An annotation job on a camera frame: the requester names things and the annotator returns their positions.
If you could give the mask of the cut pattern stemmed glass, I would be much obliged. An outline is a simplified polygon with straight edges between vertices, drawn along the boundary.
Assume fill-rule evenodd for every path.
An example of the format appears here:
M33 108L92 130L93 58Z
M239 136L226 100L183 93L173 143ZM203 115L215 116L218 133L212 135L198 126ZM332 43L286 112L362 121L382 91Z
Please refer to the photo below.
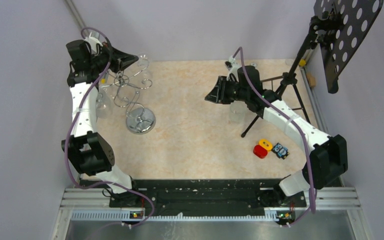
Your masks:
M229 107L229 121L232 123L240 123L244 120L247 107L242 101L234 101Z

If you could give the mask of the clear plain wine glass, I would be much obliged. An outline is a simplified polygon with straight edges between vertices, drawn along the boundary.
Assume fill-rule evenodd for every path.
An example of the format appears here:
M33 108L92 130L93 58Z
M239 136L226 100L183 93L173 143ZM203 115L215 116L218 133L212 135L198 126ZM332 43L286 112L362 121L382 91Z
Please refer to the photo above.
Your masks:
M153 73L151 71L151 59L147 53L138 55L137 67L138 72L135 76L140 82L140 89L147 90L153 85Z

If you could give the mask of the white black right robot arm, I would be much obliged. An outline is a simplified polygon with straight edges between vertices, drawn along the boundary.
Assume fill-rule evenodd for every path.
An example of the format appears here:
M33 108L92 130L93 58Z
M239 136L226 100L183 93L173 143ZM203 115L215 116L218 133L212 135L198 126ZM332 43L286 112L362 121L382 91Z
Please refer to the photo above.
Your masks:
M348 170L345 138L318 130L290 109L277 93L264 89L260 73L252 65L240 67L233 79L219 76L204 99L223 105L244 102L251 112L282 130L304 152L304 167L273 188L271 197L279 206L287 206L297 193L321 190Z

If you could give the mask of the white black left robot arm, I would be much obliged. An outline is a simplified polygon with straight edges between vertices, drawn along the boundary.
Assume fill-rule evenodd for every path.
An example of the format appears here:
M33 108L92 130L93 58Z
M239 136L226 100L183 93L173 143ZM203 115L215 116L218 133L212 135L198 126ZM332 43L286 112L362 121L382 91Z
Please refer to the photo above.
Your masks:
M110 144L98 133L99 82L108 71L117 73L138 61L138 56L113 48L108 40L85 37L66 44L71 61L67 77L72 99L72 124L61 141L67 166L79 174L99 178L110 207L135 207L142 200L134 181L115 164Z

